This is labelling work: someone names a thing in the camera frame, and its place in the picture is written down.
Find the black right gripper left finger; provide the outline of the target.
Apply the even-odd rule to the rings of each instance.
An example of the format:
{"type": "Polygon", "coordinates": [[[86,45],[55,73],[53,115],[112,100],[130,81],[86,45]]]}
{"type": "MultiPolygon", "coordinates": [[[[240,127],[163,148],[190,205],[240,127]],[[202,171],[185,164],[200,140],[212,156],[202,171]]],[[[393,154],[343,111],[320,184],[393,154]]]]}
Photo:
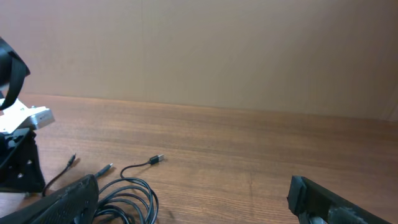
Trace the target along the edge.
{"type": "Polygon", "coordinates": [[[88,174],[72,184],[1,218],[1,224],[93,222],[99,199],[96,177],[88,174]]]}

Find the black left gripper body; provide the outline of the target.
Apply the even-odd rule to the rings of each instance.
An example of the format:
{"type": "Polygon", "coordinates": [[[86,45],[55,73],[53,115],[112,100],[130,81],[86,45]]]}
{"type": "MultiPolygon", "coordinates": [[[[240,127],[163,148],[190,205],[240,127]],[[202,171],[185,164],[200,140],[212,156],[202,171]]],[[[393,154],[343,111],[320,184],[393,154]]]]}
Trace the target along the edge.
{"type": "Polygon", "coordinates": [[[29,128],[1,134],[1,192],[41,193],[45,180],[40,168],[36,134],[29,128]]]}

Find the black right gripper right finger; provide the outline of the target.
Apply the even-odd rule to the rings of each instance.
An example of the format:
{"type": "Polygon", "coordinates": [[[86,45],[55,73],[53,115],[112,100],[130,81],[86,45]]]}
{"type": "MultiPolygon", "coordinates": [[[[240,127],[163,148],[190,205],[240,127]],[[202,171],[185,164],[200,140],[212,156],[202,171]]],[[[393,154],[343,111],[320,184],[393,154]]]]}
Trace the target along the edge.
{"type": "Polygon", "coordinates": [[[300,224],[388,223],[304,176],[292,176],[287,201],[300,224]]]}

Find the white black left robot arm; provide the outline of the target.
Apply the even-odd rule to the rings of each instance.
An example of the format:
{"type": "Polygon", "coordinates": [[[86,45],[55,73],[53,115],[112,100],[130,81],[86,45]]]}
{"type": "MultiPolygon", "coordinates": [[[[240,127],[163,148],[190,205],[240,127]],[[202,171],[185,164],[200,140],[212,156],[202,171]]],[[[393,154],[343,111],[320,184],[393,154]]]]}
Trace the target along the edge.
{"type": "MultiPolygon", "coordinates": [[[[30,70],[14,49],[1,39],[1,86],[9,90],[1,111],[12,106],[30,70]]],[[[1,125],[1,192],[41,193],[45,187],[39,163],[36,134],[29,128],[5,133],[1,125]]]]}

